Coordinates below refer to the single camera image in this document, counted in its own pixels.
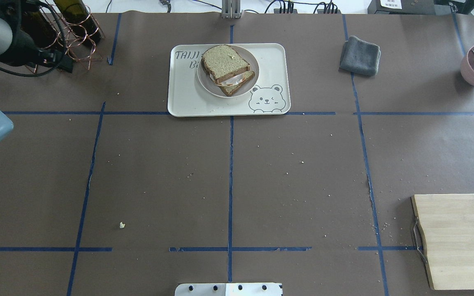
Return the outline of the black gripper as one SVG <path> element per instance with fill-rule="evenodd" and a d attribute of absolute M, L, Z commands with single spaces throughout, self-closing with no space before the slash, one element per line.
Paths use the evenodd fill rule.
<path fill-rule="evenodd" d="M 32 37 L 21 29 L 13 35 L 11 47 L 11 66 L 23 66 L 26 64 L 43 64 L 43 51 L 38 48 Z"/>

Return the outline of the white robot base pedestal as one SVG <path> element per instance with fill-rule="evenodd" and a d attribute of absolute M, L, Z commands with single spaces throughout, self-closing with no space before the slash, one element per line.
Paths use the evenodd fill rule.
<path fill-rule="evenodd" d="M 183 283 L 174 292 L 175 296 L 282 296 L 281 283 Z"/>

